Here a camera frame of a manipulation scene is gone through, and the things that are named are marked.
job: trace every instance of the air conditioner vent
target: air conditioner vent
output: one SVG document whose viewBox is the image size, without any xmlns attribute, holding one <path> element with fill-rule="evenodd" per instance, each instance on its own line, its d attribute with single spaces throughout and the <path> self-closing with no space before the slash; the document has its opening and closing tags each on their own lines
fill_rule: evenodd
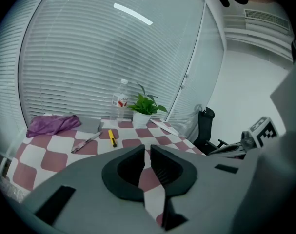
<svg viewBox="0 0 296 234">
<path fill-rule="evenodd" d="M 255 19 L 255 20 L 265 21 L 265 22 L 280 26 L 287 30 L 290 29 L 289 22 L 286 19 L 283 19 L 276 15 L 259 11 L 259 10 L 251 10 L 251 9 L 244 9 L 244 13 L 245 13 L 246 19 Z"/>
</svg>

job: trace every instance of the purple cloth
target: purple cloth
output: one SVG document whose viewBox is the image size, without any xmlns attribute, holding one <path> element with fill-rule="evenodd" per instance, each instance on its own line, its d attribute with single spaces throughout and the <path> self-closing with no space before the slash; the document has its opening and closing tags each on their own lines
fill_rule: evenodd
<svg viewBox="0 0 296 234">
<path fill-rule="evenodd" d="M 69 130 L 80 126 L 79 118 L 72 116 L 36 116 L 32 119 L 30 126 L 26 131 L 26 137 L 34 137 L 36 135 L 55 135 L 56 133 Z"/>
</svg>

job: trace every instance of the checkered tablecloth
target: checkered tablecloth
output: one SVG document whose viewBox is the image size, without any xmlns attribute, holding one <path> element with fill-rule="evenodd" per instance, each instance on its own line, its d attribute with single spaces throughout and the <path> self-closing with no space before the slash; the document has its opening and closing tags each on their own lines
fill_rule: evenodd
<svg viewBox="0 0 296 234">
<path fill-rule="evenodd" d="M 127 121 L 117 125 L 110 120 L 102 119 L 101 125 L 102 134 L 75 154 L 71 153 L 72 147 L 94 134 L 68 130 L 53 136 L 39 135 L 25 138 L 10 164 L 7 178 L 18 189 L 28 193 L 77 160 L 118 148 L 144 144 L 145 167 L 141 173 L 139 187 L 144 191 L 146 210 L 158 224 L 161 224 L 165 193 L 150 166 L 150 145 L 165 145 L 200 155 L 202 152 L 187 139 L 172 135 L 152 122 L 148 122 L 146 128 L 140 129 L 134 128 L 132 122 Z M 116 139 L 118 145 L 116 148 L 109 140 L 109 129 L 112 129 Z"/>
</svg>

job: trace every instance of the yellow and black tool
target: yellow and black tool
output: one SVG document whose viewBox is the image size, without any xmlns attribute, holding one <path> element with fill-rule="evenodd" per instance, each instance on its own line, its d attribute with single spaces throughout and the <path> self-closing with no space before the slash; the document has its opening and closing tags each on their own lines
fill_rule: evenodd
<svg viewBox="0 0 296 234">
<path fill-rule="evenodd" d="M 112 130 L 108 130 L 109 132 L 109 137 L 110 137 L 110 140 L 111 140 L 111 144 L 113 147 L 116 147 L 117 146 L 117 143 L 115 142 L 115 139 L 114 139 L 114 136 L 113 136 L 113 133 L 112 133 Z"/>
</svg>

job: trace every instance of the marker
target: marker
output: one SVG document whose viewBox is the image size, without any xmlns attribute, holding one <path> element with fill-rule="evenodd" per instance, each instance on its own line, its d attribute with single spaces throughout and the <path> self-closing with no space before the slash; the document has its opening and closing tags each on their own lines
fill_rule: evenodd
<svg viewBox="0 0 296 234">
<path fill-rule="evenodd" d="M 82 147 L 84 147 L 86 144 L 88 144 L 90 141 L 92 141 L 93 139 L 97 138 L 102 132 L 97 132 L 94 136 L 92 136 L 91 138 L 81 142 L 80 144 L 78 144 L 77 146 L 72 148 L 71 153 L 76 153 L 79 149 L 81 149 Z"/>
<path fill-rule="evenodd" d="M 115 139 L 114 139 L 114 136 L 113 136 L 113 133 L 112 133 L 112 130 L 108 130 L 109 132 L 109 137 L 110 137 L 110 140 L 111 140 L 111 144 L 113 147 L 116 147 L 117 146 L 117 143 L 115 142 Z"/>
</svg>

